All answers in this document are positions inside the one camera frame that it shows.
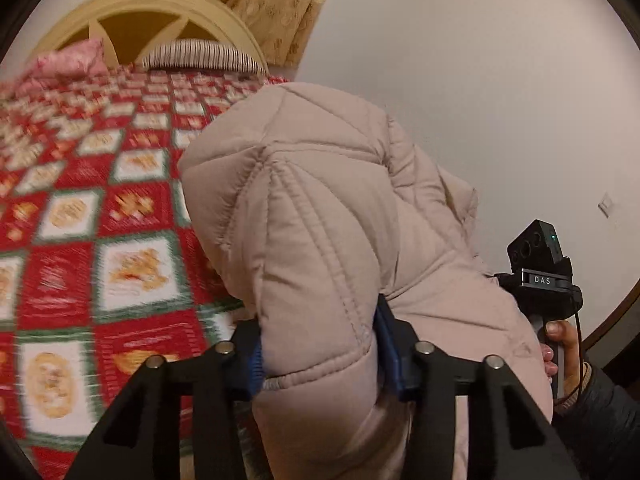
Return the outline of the person's right hand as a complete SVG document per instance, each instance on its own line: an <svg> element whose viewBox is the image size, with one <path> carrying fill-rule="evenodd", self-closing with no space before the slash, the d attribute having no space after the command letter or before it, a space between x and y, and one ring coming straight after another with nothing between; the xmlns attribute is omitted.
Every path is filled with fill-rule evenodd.
<svg viewBox="0 0 640 480"><path fill-rule="evenodd" d="M582 382L582 352L577 327L567 321L550 321L544 326L540 344L544 370L556 383L555 403L564 401Z"/></svg>

